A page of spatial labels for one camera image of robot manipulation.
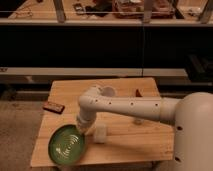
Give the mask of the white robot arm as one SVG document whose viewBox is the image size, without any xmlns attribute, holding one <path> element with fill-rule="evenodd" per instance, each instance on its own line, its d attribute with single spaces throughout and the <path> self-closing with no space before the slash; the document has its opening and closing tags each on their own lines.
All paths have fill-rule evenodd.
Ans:
<svg viewBox="0 0 213 171">
<path fill-rule="evenodd" d="M 182 99 L 111 97 L 104 87 L 87 89 L 78 100 L 77 129 L 85 133 L 98 112 L 132 116 L 174 126 L 172 171 L 213 171 L 213 94 L 195 92 Z"/>
</svg>

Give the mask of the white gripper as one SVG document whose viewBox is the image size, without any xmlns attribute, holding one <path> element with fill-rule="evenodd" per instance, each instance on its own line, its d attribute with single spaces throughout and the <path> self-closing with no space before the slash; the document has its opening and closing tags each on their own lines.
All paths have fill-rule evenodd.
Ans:
<svg viewBox="0 0 213 171">
<path fill-rule="evenodd" d="M 78 115 L 76 118 L 76 126 L 80 134 L 87 135 L 89 133 L 89 128 L 93 125 L 95 120 L 95 117 L 93 117 L 92 119 L 84 119 L 82 116 Z"/>
</svg>

